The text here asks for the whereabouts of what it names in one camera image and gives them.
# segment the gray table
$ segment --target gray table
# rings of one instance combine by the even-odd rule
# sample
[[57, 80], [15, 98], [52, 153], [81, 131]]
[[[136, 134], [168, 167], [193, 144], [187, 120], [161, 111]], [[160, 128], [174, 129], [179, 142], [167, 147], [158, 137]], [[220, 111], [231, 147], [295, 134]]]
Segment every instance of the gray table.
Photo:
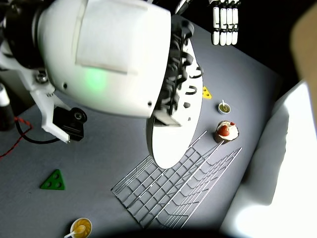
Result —
[[[192, 43], [205, 69], [204, 85], [213, 95], [203, 100], [195, 138], [206, 129], [214, 131], [227, 119], [237, 124], [240, 136], [222, 146], [213, 159], [244, 148], [187, 223], [187, 227], [218, 228], [268, 119], [279, 76], [234, 47], [213, 46], [210, 33], [198, 26]], [[76, 106], [65, 96], [61, 98]], [[228, 116], [217, 112], [221, 99], [232, 107]], [[92, 238], [139, 228], [110, 189], [148, 155], [146, 120], [85, 111], [88, 121], [82, 141], [34, 145], [22, 140], [0, 161], [0, 238], [62, 237], [80, 217], [91, 219]], [[21, 116], [35, 127], [28, 136], [52, 137], [41, 130], [37, 107]], [[1, 132], [0, 151], [10, 148], [17, 138], [16, 130]], [[208, 133], [196, 148], [204, 152], [215, 145]], [[39, 189], [55, 169], [61, 170], [66, 190]]]

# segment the wire basket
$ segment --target wire basket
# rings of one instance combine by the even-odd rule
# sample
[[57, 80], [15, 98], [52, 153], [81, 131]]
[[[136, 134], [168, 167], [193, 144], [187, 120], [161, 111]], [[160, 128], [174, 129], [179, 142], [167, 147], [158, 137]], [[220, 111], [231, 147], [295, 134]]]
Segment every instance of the wire basket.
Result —
[[173, 168], [161, 169], [149, 155], [111, 189], [142, 228], [182, 228], [242, 150], [212, 164], [223, 141], [203, 155], [193, 147], [206, 132]]

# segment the strawberry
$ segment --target strawberry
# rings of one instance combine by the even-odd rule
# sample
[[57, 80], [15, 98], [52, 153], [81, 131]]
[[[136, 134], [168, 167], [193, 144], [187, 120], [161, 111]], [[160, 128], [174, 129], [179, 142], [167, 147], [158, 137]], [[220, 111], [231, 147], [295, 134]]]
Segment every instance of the strawberry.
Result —
[[218, 130], [218, 134], [221, 135], [221, 136], [228, 136], [229, 135], [229, 131], [227, 129], [228, 129], [228, 127], [226, 125], [223, 125]]

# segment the cupcake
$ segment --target cupcake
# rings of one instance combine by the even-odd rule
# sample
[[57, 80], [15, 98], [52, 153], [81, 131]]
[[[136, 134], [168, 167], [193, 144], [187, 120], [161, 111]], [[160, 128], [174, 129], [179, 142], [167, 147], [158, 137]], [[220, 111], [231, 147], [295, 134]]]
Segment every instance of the cupcake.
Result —
[[213, 137], [217, 143], [224, 140], [224, 143], [235, 140], [239, 136], [239, 131], [235, 123], [229, 121], [221, 121]]

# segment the green triangle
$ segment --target green triangle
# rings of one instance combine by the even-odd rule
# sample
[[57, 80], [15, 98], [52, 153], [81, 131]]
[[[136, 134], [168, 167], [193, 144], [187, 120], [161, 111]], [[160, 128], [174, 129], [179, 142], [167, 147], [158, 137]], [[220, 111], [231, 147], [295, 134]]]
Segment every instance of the green triangle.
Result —
[[41, 189], [65, 190], [63, 176], [59, 170], [55, 170], [42, 184]]

